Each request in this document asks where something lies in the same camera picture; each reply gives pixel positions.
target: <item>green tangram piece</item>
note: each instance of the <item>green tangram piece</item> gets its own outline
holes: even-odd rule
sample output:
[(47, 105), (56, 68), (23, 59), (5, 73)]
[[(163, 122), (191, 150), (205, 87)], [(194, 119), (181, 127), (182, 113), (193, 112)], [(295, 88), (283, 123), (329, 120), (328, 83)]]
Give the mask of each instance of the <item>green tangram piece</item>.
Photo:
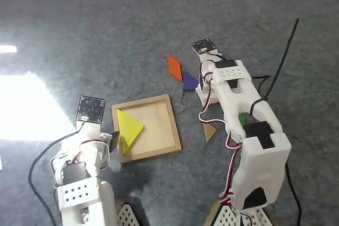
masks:
[(242, 126), (246, 124), (246, 113), (239, 114), (239, 122)]

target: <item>yellow triangle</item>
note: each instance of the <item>yellow triangle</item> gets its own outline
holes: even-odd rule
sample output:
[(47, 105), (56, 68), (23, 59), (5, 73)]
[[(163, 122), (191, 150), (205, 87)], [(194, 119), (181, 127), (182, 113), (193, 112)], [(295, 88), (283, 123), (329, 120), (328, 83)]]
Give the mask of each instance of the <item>yellow triangle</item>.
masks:
[(211, 124), (203, 123), (203, 132), (205, 133), (206, 142), (208, 142), (213, 135), (216, 134), (217, 129), (215, 129)]
[(144, 125), (121, 110), (117, 110), (122, 153), (126, 154), (132, 147), (135, 139), (144, 128)]

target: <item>brown triangle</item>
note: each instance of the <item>brown triangle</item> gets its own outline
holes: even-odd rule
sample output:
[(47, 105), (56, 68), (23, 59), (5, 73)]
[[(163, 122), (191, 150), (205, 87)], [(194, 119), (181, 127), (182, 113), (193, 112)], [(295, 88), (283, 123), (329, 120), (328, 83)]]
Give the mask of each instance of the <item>brown triangle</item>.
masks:
[(203, 123), (202, 125), (203, 125), (203, 132), (205, 133), (206, 142), (208, 142), (213, 137), (213, 135), (216, 134), (217, 129), (215, 129), (213, 125), (211, 124)]

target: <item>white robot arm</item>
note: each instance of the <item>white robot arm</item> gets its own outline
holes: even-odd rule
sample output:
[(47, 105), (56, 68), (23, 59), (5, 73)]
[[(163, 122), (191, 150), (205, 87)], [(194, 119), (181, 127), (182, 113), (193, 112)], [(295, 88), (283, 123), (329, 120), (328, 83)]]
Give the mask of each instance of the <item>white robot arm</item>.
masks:
[(100, 133), (105, 100), (81, 96), (75, 136), (62, 142), (52, 158), (58, 205), (63, 226), (117, 226), (114, 192), (111, 185), (97, 178), (109, 165), (111, 134)]
[[(265, 207), (273, 203), (279, 193), (291, 144), (240, 60), (222, 57), (208, 38), (192, 46), (201, 61), (198, 97), (205, 110), (210, 103), (220, 103), (224, 119), (219, 122), (225, 123), (227, 143), (232, 138), (238, 144), (232, 146), (233, 162), (241, 149), (240, 166), (232, 185), (229, 172), (220, 198), (235, 211)], [(250, 113), (258, 122), (242, 126), (240, 113)]]

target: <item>wooden tray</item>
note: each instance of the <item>wooden tray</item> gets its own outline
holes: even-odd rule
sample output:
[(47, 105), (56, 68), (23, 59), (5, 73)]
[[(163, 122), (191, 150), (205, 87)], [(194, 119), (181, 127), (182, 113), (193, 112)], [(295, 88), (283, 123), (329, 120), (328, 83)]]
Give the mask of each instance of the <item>wooden tray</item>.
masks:
[(121, 163), (181, 150), (168, 94), (112, 105), (115, 131), (119, 130), (118, 109), (145, 125), (134, 145), (125, 155), (122, 154), (119, 141), (118, 153)]

